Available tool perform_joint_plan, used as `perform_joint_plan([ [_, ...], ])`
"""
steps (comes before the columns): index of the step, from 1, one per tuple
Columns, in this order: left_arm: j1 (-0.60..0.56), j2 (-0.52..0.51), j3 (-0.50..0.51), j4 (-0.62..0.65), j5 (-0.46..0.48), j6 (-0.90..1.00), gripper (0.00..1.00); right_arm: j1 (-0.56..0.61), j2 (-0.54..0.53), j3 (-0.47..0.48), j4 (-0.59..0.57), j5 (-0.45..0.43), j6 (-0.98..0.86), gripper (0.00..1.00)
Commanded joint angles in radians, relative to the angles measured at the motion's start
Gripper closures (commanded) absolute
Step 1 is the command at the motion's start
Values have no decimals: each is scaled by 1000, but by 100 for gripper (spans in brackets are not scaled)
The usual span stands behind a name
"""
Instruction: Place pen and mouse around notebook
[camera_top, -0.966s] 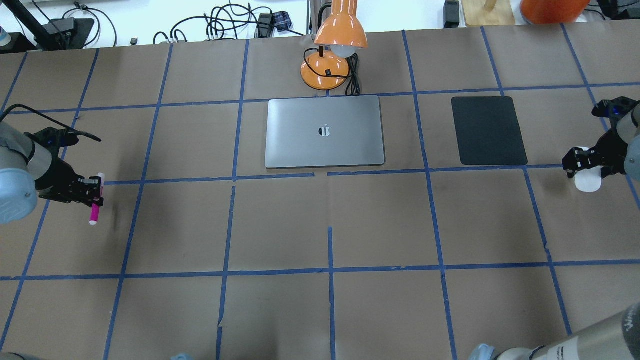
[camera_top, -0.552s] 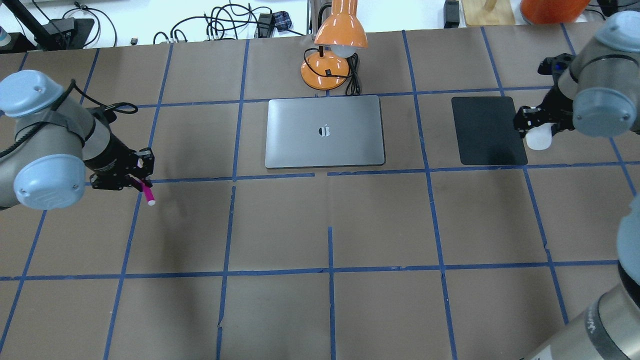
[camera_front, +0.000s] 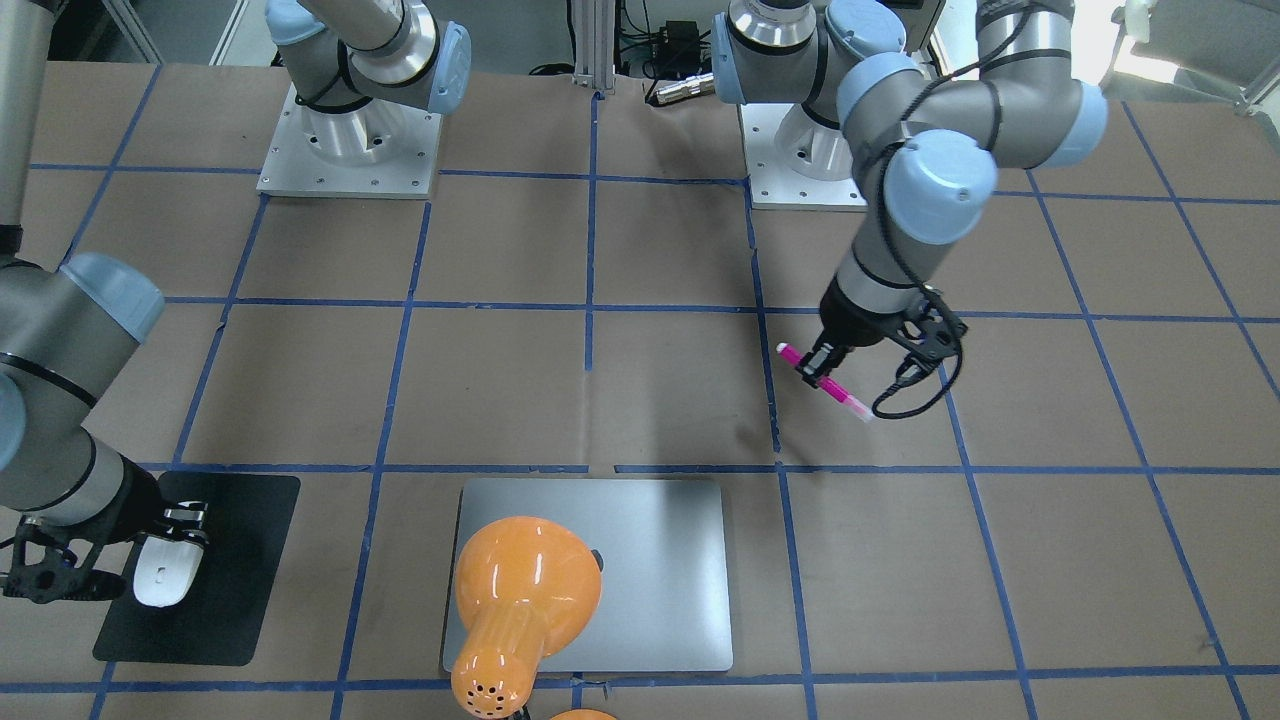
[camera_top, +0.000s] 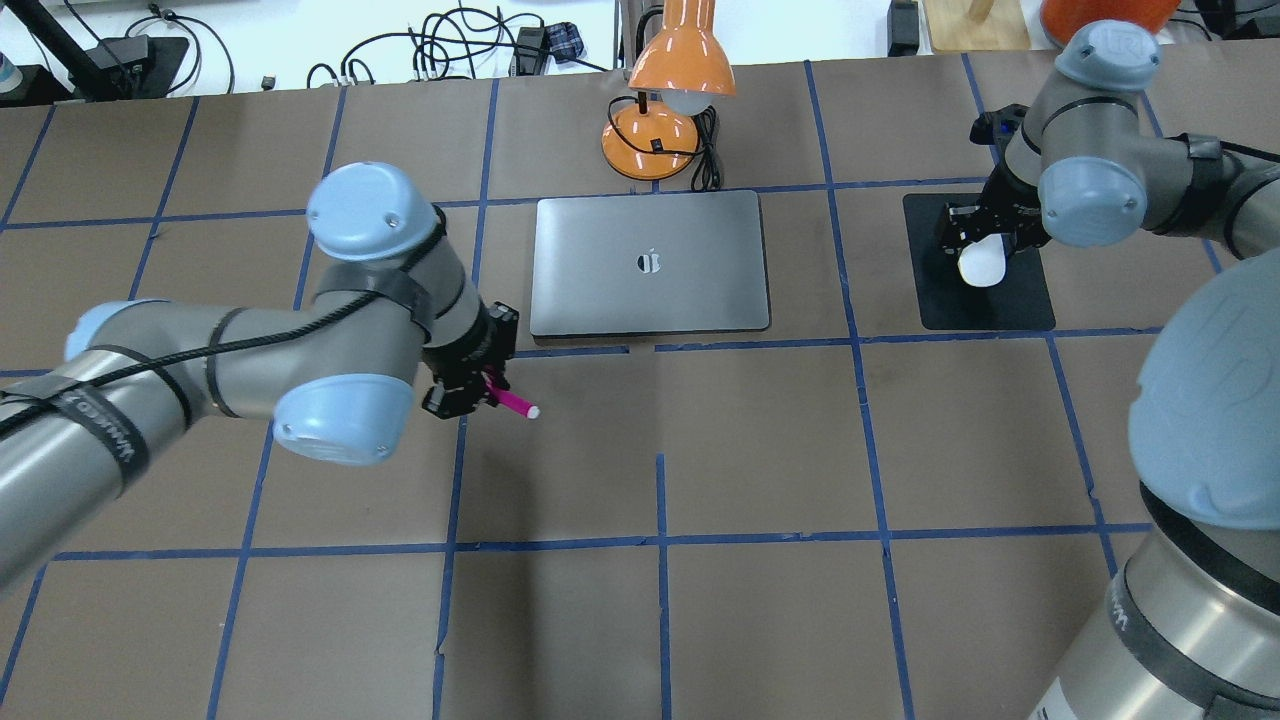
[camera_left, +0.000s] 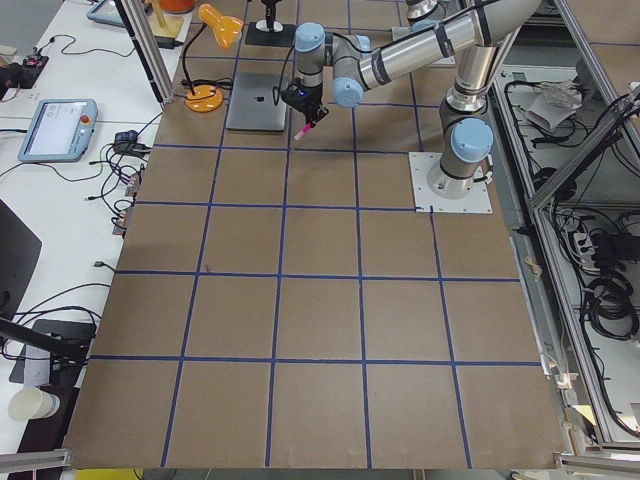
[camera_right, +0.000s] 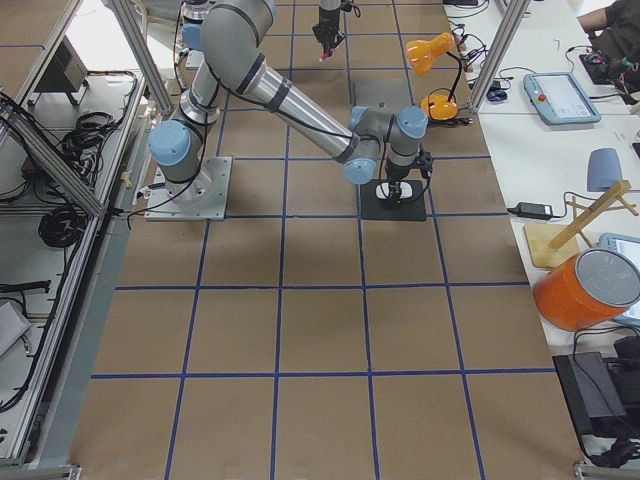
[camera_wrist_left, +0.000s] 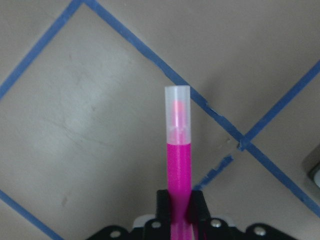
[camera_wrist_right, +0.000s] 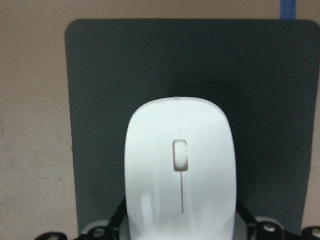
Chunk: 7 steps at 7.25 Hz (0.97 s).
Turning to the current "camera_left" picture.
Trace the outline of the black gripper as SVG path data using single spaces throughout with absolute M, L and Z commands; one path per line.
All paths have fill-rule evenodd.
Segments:
M 304 86 L 291 83 L 280 92 L 280 98 L 291 108 L 305 116 L 307 124 L 319 123 L 329 110 L 322 105 L 322 86 Z

